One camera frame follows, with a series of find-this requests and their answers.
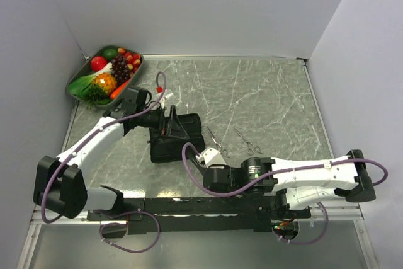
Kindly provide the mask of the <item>black zipper tool case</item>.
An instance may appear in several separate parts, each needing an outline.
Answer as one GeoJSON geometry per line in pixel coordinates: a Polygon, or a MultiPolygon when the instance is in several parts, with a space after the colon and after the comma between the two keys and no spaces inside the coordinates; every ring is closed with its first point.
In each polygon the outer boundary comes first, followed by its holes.
{"type": "Polygon", "coordinates": [[[190,136],[189,140],[181,140],[172,137],[160,137],[149,140],[150,160],[152,163],[170,163],[182,159],[182,148],[186,143],[192,143],[197,151],[205,148],[205,140],[202,135],[202,121],[197,113],[178,115],[181,124],[190,136]]]}

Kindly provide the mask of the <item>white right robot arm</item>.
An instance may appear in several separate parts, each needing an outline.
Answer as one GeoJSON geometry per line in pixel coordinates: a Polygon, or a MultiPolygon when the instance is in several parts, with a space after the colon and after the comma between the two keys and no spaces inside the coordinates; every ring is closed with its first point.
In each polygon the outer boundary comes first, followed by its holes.
{"type": "Polygon", "coordinates": [[[237,168],[229,166],[218,150],[209,148],[196,161],[205,168],[203,187],[213,195],[273,195],[278,199],[276,213],[285,218],[324,200],[361,203],[376,198],[359,149],[336,159],[315,161],[250,157],[237,168]]]}

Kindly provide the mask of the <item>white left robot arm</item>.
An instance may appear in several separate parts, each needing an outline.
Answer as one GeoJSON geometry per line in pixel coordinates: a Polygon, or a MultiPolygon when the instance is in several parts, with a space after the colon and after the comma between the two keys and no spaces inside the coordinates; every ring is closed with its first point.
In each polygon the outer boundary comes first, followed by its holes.
{"type": "Polygon", "coordinates": [[[86,170],[110,148],[136,127],[150,130],[150,159],[153,163],[170,163],[181,159],[181,149],[191,137],[176,114],[174,106],[164,114],[166,88],[158,88],[157,99],[147,103],[149,91],[131,87],[113,108],[107,109],[97,124],[70,149],[57,157],[43,157],[37,166],[33,201],[40,206],[42,220],[51,224],[61,217],[75,218],[85,210],[102,210],[111,220],[125,210],[122,192],[110,187],[90,188],[86,170]],[[46,211],[57,214],[49,219],[46,211]]]}

